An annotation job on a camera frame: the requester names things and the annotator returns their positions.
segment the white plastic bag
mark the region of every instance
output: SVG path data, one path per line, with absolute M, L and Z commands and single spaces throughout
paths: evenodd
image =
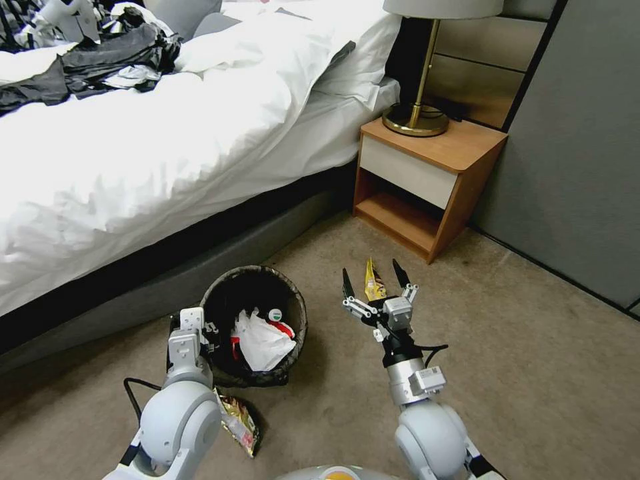
M 254 310 L 249 318 L 242 310 L 231 336 L 240 339 L 240 350 L 253 371 L 270 371 L 293 350 L 295 342 L 257 314 Z

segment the gray bed base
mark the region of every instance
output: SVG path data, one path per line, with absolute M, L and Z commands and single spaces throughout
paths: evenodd
M 334 182 L 212 250 L 0 355 L 0 373 L 200 301 L 222 273 L 260 264 L 318 220 L 345 208 L 345 185 Z

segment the brass lamp base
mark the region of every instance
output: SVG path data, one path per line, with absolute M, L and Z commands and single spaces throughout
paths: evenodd
M 437 108 L 421 105 L 412 122 L 413 109 L 414 105 L 396 103 L 382 114 L 382 123 L 386 128 L 410 137 L 435 137 L 447 131 L 449 118 Z

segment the lamp stand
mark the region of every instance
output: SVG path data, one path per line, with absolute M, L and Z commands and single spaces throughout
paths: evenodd
M 418 96 L 414 104 L 396 103 L 382 114 L 382 123 L 395 132 L 411 137 L 434 137 L 447 131 L 449 126 L 447 116 L 437 108 L 422 104 L 422 96 L 425 91 L 427 76 L 431 69 L 431 60 L 439 28 L 440 20 L 433 20 L 429 36 L 429 47 L 427 48 L 420 86 L 418 87 Z

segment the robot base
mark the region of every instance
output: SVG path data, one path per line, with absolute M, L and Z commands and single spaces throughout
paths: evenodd
M 401 480 L 372 470 L 342 465 L 322 465 L 287 473 L 276 480 Z

